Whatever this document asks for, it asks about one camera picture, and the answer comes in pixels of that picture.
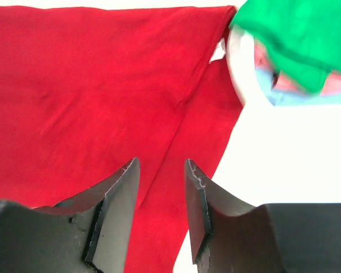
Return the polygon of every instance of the pink fabric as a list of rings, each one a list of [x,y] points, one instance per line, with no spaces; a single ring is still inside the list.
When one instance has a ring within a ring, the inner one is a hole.
[[[255,42],[255,65],[256,67],[264,68],[269,71],[274,70],[273,65],[268,59],[267,50],[265,49],[264,45],[262,45],[260,42]],[[293,82],[293,80],[290,79],[283,72],[281,72],[280,75],[278,76],[274,88],[282,91],[305,94],[303,89],[300,86],[298,86],[298,84]],[[335,94],[341,94],[341,75],[337,72],[333,72],[328,76],[325,85],[321,91],[322,96]]]

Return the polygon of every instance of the red cloth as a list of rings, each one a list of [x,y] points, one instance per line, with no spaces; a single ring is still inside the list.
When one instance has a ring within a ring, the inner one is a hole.
[[[53,205],[137,156],[126,272],[172,272],[184,161],[212,175],[241,110],[209,64],[234,12],[0,7],[0,198]]]

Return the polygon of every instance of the light blue fabric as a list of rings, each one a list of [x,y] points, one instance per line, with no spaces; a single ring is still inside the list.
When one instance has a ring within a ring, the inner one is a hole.
[[[341,94],[331,96],[312,96],[288,93],[273,89],[273,73],[261,68],[255,68],[256,78],[267,99],[274,106],[297,106],[297,105],[331,105],[341,104]]]

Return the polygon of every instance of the green fabric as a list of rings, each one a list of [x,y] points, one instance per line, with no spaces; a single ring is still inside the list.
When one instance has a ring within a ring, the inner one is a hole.
[[[341,0],[248,0],[232,25],[266,46],[277,72],[319,93],[332,71],[341,73]]]

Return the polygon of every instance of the folded clothes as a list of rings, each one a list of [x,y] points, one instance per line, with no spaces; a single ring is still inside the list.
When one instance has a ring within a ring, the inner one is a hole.
[[[268,59],[267,50],[258,41],[255,41],[255,66],[268,71],[274,71],[274,67]],[[298,86],[283,72],[280,72],[274,88],[285,92],[306,93],[302,87]],[[329,96],[334,94],[341,94],[341,75],[335,72],[328,76],[320,95]]]
[[[311,94],[341,80],[341,0],[248,0],[231,25],[248,31],[283,72]]]
[[[271,70],[255,66],[255,73],[261,91],[274,106],[341,104],[341,93],[329,96],[311,96],[292,90],[281,90],[273,86],[274,74]]]

